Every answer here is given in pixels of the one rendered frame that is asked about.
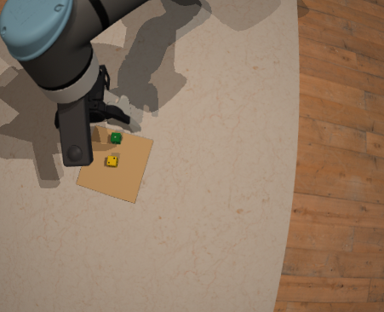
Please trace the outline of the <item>orange flat mat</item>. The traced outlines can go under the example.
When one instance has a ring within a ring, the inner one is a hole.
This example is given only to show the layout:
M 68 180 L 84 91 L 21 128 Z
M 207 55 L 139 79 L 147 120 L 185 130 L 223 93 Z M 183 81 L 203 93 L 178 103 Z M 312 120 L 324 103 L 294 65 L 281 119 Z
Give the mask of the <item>orange flat mat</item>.
M 112 132 L 121 144 L 112 144 Z M 91 141 L 94 161 L 81 167 L 77 185 L 135 203 L 153 140 L 96 125 Z M 117 167 L 106 165 L 107 156 L 117 156 Z

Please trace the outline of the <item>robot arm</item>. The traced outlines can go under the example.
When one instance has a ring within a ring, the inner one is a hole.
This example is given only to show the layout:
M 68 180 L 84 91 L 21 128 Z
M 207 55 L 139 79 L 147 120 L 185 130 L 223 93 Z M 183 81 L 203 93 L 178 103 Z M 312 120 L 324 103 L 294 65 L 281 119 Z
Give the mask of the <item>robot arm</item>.
M 86 94 L 100 66 L 90 41 L 147 1 L 7 0 L 3 6 L 0 36 L 9 53 L 57 103 L 66 167 L 94 160 Z

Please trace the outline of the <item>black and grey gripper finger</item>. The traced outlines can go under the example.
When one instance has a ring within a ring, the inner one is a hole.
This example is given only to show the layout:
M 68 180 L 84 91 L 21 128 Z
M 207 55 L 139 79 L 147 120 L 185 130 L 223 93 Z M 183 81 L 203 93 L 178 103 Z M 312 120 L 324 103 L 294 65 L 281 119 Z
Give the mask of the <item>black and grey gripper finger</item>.
M 119 126 L 131 133 L 141 131 L 140 125 L 131 117 L 129 98 L 126 95 L 121 95 L 117 103 L 107 102 L 103 114 L 110 125 Z
M 55 124 L 56 129 L 60 132 L 60 130 L 59 130 L 59 120 L 58 120 L 58 111 L 55 114 L 54 124 Z

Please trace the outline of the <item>green die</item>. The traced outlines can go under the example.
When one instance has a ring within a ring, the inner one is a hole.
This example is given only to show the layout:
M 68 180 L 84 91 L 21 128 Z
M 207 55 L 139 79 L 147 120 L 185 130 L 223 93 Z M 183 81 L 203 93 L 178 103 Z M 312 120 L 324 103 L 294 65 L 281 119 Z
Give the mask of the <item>green die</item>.
M 122 136 L 120 133 L 112 132 L 111 142 L 112 144 L 121 144 Z

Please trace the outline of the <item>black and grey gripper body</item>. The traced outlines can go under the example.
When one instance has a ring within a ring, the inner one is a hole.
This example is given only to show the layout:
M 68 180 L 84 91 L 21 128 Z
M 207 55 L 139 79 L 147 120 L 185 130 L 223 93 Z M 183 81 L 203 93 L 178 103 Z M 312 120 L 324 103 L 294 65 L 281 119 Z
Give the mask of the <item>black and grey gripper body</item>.
M 91 90 L 86 94 L 89 98 L 89 122 L 90 123 L 99 123 L 105 120 L 106 116 L 103 114 L 105 110 L 104 101 L 104 90 L 105 86 L 107 90 L 110 88 L 110 77 L 106 70 L 105 65 L 100 65 L 98 78 L 91 88 Z M 106 81 L 107 76 L 107 81 Z

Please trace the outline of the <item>yellow die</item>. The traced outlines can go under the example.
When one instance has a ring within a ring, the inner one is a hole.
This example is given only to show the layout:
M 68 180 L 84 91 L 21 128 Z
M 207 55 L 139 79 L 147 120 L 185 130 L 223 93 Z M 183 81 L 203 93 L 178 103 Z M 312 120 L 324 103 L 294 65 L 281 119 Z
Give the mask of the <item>yellow die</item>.
M 117 167 L 118 158 L 117 156 L 108 156 L 107 157 L 107 165 L 109 167 Z

